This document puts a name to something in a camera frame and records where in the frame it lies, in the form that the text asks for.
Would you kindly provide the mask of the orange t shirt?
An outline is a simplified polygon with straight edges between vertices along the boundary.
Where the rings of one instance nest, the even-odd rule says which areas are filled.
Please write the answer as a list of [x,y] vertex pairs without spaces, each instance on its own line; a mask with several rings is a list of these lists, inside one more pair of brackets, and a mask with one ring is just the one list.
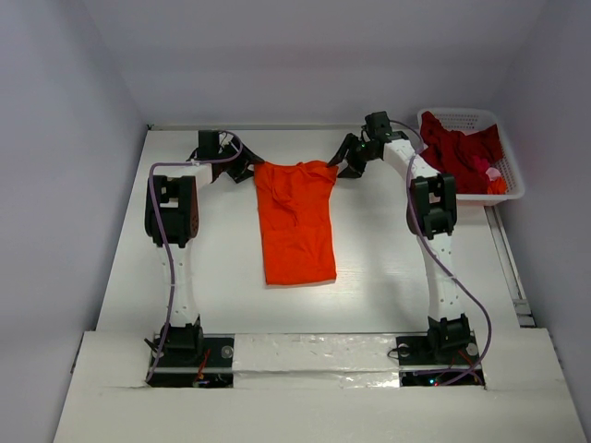
[[330,198],[338,168],[326,162],[254,168],[265,281],[299,286],[337,277]]

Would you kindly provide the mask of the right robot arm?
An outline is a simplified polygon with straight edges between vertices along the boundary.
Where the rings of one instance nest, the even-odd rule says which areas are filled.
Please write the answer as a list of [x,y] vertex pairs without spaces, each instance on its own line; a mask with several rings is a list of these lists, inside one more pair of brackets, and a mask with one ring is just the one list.
[[428,282],[428,329],[398,337],[396,359],[402,365],[452,365],[455,355],[472,342],[452,272],[452,233],[457,223],[454,177],[417,154],[408,136],[392,129],[384,111],[365,117],[360,136],[347,134],[329,165],[344,162],[338,176],[357,179],[367,163],[377,159],[405,179],[407,225],[420,246]]

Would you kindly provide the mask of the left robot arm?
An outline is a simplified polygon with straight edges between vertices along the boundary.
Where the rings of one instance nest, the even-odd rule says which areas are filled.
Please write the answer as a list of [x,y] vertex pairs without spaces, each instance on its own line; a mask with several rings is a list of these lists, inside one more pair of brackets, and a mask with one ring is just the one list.
[[149,169],[144,229],[163,256],[166,317],[150,343],[154,357],[177,357],[186,365],[204,354],[200,312],[194,295],[192,246],[199,231],[199,190],[222,174],[240,183],[263,159],[234,132],[200,130],[198,146],[183,162],[156,162]]

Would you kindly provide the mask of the dark red t shirt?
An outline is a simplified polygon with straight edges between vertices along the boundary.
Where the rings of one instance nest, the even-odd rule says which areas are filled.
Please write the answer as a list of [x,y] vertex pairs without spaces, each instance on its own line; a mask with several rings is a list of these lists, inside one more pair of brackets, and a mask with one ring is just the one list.
[[467,135],[445,129],[433,113],[424,112],[420,135],[427,145],[421,157],[440,173],[451,174],[455,178],[458,194],[488,195],[489,180],[476,171],[473,157],[486,159],[492,167],[503,159],[496,125]]

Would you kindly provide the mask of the white plastic basket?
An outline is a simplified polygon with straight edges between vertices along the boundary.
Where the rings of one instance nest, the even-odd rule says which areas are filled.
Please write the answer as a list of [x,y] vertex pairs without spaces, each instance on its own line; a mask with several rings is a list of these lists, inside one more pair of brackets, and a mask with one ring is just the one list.
[[422,114],[424,112],[433,113],[445,129],[461,131],[467,135],[474,134],[493,125],[498,127],[504,157],[502,160],[495,162],[493,167],[496,167],[501,172],[501,176],[507,183],[508,189],[506,194],[458,194],[459,201],[464,204],[494,206],[504,201],[516,200],[524,195],[525,187],[513,155],[511,141],[494,113],[472,108],[435,107],[422,109],[416,115],[419,132],[422,123]]

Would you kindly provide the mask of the pink garment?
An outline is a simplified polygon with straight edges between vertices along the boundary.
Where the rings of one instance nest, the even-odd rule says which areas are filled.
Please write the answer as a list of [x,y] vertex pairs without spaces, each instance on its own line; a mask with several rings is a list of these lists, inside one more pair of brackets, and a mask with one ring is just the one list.
[[484,174],[490,182],[494,182],[501,178],[501,172],[498,169],[492,167],[486,159],[474,156],[473,162],[476,171],[479,174]]

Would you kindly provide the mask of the small orange garment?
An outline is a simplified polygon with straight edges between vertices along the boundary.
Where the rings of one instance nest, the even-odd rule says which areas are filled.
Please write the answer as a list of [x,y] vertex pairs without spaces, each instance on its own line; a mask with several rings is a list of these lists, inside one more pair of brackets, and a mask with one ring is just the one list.
[[507,184],[503,177],[497,177],[488,183],[487,192],[489,195],[505,195]]

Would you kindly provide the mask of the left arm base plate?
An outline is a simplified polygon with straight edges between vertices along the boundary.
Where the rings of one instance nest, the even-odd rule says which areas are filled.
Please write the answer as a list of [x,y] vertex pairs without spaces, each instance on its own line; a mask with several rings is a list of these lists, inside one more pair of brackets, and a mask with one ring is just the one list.
[[234,385],[234,335],[206,335],[202,356],[165,353],[148,385],[154,388],[226,389]]

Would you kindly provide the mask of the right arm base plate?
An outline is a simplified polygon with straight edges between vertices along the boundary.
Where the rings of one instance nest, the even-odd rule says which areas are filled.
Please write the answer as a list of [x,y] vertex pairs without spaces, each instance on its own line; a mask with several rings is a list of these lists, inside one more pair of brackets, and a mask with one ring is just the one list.
[[436,357],[428,339],[422,335],[398,336],[387,356],[398,364],[402,387],[480,386],[486,385],[480,365],[470,373],[454,380],[470,369],[479,357],[475,337],[451,354]]

